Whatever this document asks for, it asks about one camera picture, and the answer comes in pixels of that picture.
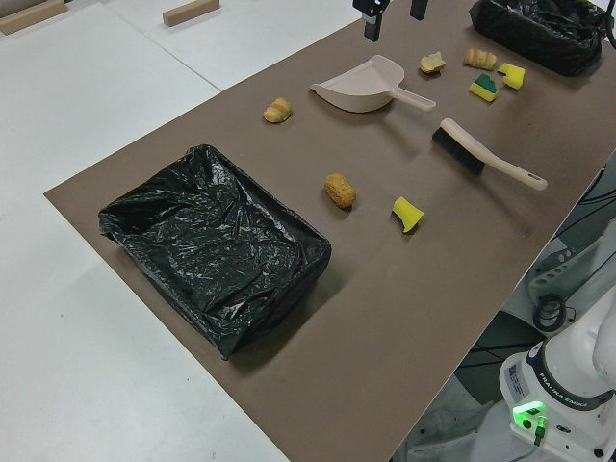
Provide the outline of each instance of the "dustpan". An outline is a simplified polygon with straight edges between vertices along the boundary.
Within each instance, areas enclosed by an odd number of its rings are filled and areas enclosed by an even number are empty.
[[[393,98],[422,111],[436,103],[399,87],[404,69],[387,58],[374,55],[365,63],[322,84],[310,86],[325,101],[352,113],[367,113],[385,106]]]

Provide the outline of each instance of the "white floor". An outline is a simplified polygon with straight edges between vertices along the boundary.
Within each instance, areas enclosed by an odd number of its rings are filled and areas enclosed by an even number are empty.
[[[359,17],[221,0],[164,26],[184,3],[74,0],[0,36],[2,462],[287,460],[42,195]]]

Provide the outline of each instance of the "black bristles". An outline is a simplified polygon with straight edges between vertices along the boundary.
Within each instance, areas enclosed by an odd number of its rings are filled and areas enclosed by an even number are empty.
[[[443,148],[460,164],[462,164],[466,170],[474,175],[480,175],[485,167],[485,163],[481,162],[477,157],[471,154],[465,147],[461,146],[449,133],[443,128],[439,128],[434,134],[432,139],[439,143]]]

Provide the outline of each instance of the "black plastic bag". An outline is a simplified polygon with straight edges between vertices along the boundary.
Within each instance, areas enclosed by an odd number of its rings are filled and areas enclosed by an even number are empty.
[[[606,35],[605,12],[584,0],[479,0],[470,14],[484,36],[565,76],[596,63]]]
[[[326,238],[210,145],[98,216],[101,234],[223,359],[280,323],[331,254]]]

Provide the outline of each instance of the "brown table surface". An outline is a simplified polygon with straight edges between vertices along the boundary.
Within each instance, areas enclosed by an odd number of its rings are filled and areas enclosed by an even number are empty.
[[[417,22],[408,2],[395,2],[378,43],[362,37],[357,21],[46,194],[294,462],[387,460],[616,146],[613,50],[603,50],[590,77],[561,77],[478,34],[472,3],[432,0]],[[481,71],[462,65],[469,47],[524,67],[523,89],[501,88],[492,104],[470,94]],[[437,50],[447,67],[422,76],[420,58]],[[395,101],[351,114],[308,90],[374,54],[399,63],[401,85],[437,101],[434,112]],[[261,113],[279,95],[295,113],[271,125]],[[480,177],[467,173],[430,138],[445,117],[549,187],[536,192],[488,167]],[[200,143],[216,146],[333,247],[285,322],[228,362],[97,229],[99,209]],[[336,171],[358,191],[350,213],[322,190]],[[401,195],[425,212],[408,235],[391,214]]]

